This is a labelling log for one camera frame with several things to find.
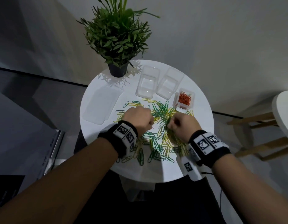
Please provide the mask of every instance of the right hand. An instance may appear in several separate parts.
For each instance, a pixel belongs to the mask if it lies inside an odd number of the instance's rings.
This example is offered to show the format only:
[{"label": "right hand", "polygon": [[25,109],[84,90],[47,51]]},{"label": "right hand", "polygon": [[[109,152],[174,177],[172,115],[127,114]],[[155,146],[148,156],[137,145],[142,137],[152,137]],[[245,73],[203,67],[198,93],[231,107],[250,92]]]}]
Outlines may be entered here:
[{"label": "right hand", "polygon": [[193,133],[201,130],[201,126],[194,116],[177,112],[171,118],[168,128],[184,143],[188,143]]}]

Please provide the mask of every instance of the chair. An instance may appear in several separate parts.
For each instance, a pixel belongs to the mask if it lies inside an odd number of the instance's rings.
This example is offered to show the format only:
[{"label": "chair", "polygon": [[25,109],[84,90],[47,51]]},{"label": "chair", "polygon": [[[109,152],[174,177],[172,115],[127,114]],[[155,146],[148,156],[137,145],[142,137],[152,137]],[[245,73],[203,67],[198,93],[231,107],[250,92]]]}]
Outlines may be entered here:
[{"label": "chair", "polygon": [[[228,122],[227,124],[239,125],[243,123],[263,121],[263,120],[269,120],[269,121],[260,123],[255,126],[251,126],[250,128],[255,129],[255,128],[261,128],[261,127],[266,127],[266,126],[271,126],[271,125],[278,125],[286,136],[267,142],[262,145],[255,146],[245,151],[238,151],[235,154],[236,157],[243,157],[246,155],[256,154],[258,152],[288,145],[288,91],[284,91],[274,97],[273,102],[272,102],[272,112],[253,116],[253,117],[248,117],[244,119],[235,119],[235,120]],[[286,154],[288,154],[288,147],[278,152],[275,152],[273,154],[270,154],[268,156],[265,156],[261,158],[261,160],[268,161],[270,159],[274,159],[279,156],[284,156]]]}]

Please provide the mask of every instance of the fist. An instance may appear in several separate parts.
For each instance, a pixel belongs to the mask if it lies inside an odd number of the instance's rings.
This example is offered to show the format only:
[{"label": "fist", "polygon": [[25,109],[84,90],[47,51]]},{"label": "fist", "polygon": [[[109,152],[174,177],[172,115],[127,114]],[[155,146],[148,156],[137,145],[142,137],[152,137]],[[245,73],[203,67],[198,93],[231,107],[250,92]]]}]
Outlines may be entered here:
[{"label": "fist", "polygon": [[122,118],[137,129],[138,137],[141,137],[146,131],[150,130],[153,125],[153,116],[150,109],[146,107],[137,106],[128,109]]},{"label": "fist", "polygon": [[177,112],[171,118],[168,128],[184,143],[188,143],[192,134],[201,130],[201,126],[194,116]]}]

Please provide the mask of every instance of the empty plastic box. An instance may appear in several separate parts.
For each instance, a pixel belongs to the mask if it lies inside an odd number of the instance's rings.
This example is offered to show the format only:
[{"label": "empty plastic box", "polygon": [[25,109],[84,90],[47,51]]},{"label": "empty plastic box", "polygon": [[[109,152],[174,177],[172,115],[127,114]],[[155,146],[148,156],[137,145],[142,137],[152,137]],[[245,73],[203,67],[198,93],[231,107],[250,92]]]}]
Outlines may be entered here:
[{"label": "empty plastic box", "polygon": [[169,100],[184,77],[184,73],[170,67],[157,87],[157,94]]},{"label": "empty plastic box", "polygon": [[[185,93],[191,97],[190,105],[186,105],[186,104],[183,104],[183,103],[178,101],[179,95],[182,93]],[[189,109],[191,109],[193,107],[194,99],[195,99],[195,93],[194,92],[181,88],[178,93],[175,93],[175,97],[174,97],[174,101],[173,101],[173,107],[178,112],[186,113]]]},{"label": "empty plastic box", "polygon": [[157,89],[159,77],[160,70],[158,68],[144,65],[136,90],[136,95],[139,97],[152,99],[153,94]]}]

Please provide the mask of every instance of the floor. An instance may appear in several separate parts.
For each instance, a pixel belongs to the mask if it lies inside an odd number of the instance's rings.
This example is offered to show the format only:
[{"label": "floor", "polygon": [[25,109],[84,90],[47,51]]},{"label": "floor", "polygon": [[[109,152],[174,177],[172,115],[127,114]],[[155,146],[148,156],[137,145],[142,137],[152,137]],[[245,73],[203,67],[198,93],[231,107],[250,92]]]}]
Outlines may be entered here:
[{"label": "floor", "polygon": [[[80,130],[80,102],[85,90],[85,87],[78,85],[0,71],[1,93],[52,128],[66,132],[58,159],[68,159],[73,155]],[[231,117],[214,114],[215,134],[230,146],[233,154],[243,146],[250,148],[253,145],[284,136],[283,132],[276,126],[251,131],[248,125],[228,126],[226,122],[230,120],[232,120]],[[269,153],[272,152],[269,151],[260,155],[265,156]],[[288,155],[267,162],[262,162],[253,155],[240,158],[240,160],[248,169],[288,199]],[[211,172],[211,169],[205,167],[205,171]],[[226,222],[228,224],[242,223],[223,192],[220,196],[221,188],[215,178],[212,175],[206,175],[206,177],[218,204],[221,203],[221,211]],[[135,188],[153,188],[153,185],[131,182],[124,178],[122,178],[122,182],[126,191],[133,191],[133,193],[135,193]]]}]

